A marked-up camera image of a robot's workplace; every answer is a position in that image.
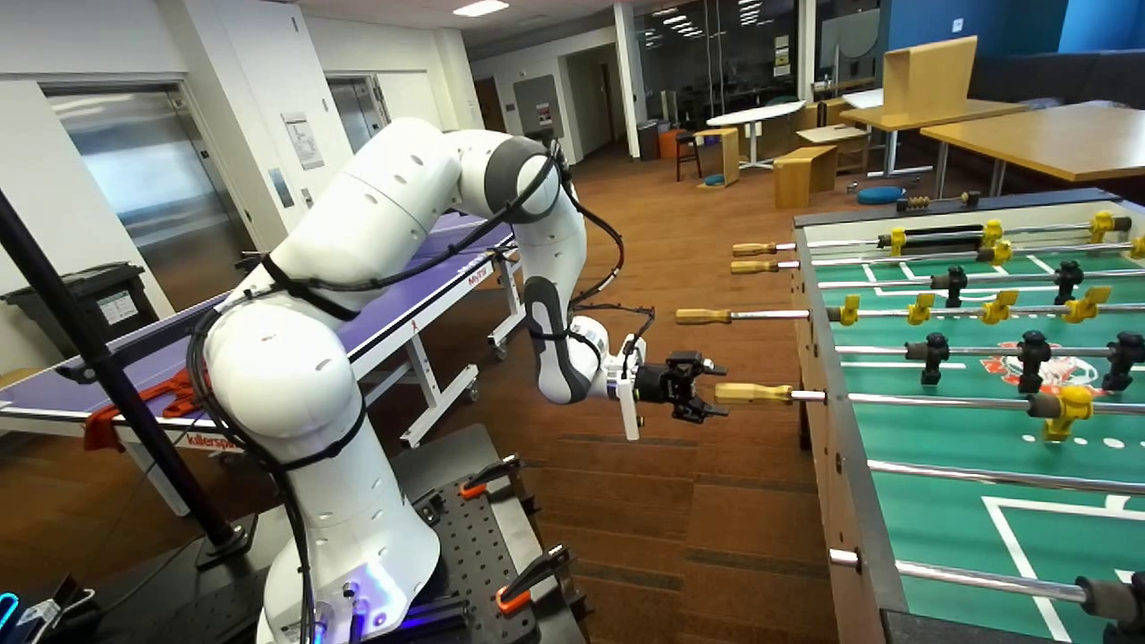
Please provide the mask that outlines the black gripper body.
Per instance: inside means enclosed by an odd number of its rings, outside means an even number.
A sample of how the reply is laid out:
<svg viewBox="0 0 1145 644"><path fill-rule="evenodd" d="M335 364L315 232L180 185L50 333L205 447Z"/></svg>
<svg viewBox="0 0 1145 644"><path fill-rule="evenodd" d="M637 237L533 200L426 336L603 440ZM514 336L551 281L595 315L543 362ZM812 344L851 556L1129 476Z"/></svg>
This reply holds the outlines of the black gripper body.
<svg viewBox="0 0 1145 644"><path fill-rule="evenodd" d="M661 364L637 370L637 397L653 405L671 405L678 417L693 421L693 354L671 354Z"/></svg>

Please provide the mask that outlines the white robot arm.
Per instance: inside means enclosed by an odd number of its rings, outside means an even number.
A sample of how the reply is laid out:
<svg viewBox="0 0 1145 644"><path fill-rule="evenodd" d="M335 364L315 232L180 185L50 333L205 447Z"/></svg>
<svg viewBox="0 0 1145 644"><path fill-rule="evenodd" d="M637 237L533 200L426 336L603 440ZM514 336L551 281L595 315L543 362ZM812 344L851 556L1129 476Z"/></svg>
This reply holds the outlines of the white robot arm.
<svg viewBox="0 0 1145 644"><path fill-rule="evenodd" d="M657 401L686 421L713 414L693 395L710 370L702 354L653 362L643 339L613 344L581 311L595 213L543 142L421 118L383 124L185 347L199 409L286 496L291 541L266 577L257 644L385 637L439 567L443 544L370 417L399 371L365 336L365 315L447 254L434 232L452 210L471 218L468 238L498 225L514 237L519 304L549 401Z"/></svg>

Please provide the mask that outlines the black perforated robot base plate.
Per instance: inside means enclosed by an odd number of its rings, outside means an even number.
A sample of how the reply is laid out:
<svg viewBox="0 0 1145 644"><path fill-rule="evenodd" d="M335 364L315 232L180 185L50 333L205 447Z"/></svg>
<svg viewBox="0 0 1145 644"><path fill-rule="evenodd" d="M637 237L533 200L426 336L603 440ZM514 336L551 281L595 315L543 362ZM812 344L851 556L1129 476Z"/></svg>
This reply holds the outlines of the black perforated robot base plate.
<svg viewBox="0 0 1145 644"><path fill-rule="evenodd" d="M556 577L530 587L530 601L505 615L493 601L543 556L510 480L467 501L457 485L498 466L483 426L467 426L394 457L400 485L434 511L443 544L434 584L399 632L375 644L585 644L581 619ZM199 567L205 541L151 557L97 587L97 627L79 644L255 644L269 560L291 541L279 508L248 517L255 544Z"/></svg>

